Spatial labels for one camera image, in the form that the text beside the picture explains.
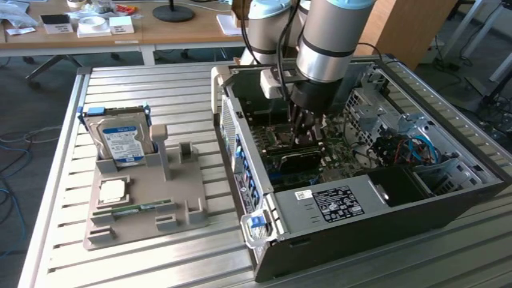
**chair wheel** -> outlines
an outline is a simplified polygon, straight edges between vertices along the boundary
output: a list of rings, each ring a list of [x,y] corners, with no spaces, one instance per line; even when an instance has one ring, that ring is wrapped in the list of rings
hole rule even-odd
[[[121,59],[121,57],[117,53],[110,53],[110,58],[115,61],[118,61]]]
[[[26,56],[22,57],[22,61],[26,64],[33,64],[34,63],[33,58],[31,57],[26,57]]]
[[[34,82],[34,81],[29,81],[27,86],[29,86],[29,88],[31,88],[34,90],[41,88],[41,84],[38,82]]]

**tape roll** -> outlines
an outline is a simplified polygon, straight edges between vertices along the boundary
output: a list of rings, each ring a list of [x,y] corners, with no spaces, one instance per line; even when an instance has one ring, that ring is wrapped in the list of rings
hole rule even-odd
[[[106,21],[97,16],[85,17],[79,19],[78,27],[86,31],[99,31],[106,28]]]
[[[86,4],[86,0],[81,0],[81,1],[69,1],[69,0],[66,0],[66,5],[70,8],[81,8],[81,6],[83,6],[85,4]]]

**hard drive label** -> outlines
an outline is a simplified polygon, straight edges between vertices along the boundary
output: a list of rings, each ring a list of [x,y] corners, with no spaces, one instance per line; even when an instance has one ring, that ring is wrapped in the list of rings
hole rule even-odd
[[[111,158],[126,166],[135,164],[143,157],[142,145],[134,139],[134,126],[102,129]]]
[[[329,223],[363,214],[347,186],[315,192],[313,193],[313,198],[322,218]]]

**robotic arm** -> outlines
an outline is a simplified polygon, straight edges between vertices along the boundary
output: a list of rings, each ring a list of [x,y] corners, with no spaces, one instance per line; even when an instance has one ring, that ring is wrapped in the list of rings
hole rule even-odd
[[[289,99],[289,121],[295,143],[299,143],[299,135],[307,132],[317,140],[321,139],[322,114],[333,102],[374,4],[374,0],[311,0],[307,11],[307,2],[301,1],[298,17],[290,20],[293,24],[285,43],[287,46],[297,43],[297,31],[299,24],[303,24],[294,69],[301,79],[285,84],[290,86],[290,95],[279,95]],[[289,10],[286,0],[253,0],[250,3],[249,43],[262,64],[275,63],[277,54],[271,48],[278,41],[271,31],[281,31],[274,27],[283,26]],[[267,70],[261,72],[261,88],[267,98],[274,98],[275,91],[279,91],[277,79],[275,73]]]

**green circuit board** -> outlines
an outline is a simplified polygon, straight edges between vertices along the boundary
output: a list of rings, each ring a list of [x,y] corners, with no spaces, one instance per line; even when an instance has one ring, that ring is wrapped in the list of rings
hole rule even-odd
[[[351,177],[365,167],[346,144],[337,118],[325,119],[325,140],[306,146],[291,145],[290,125],[253,126],[250,132],[274,191],[282,191]],[[299,171],[282,172],[287,157],[302,157],[290,164]]]

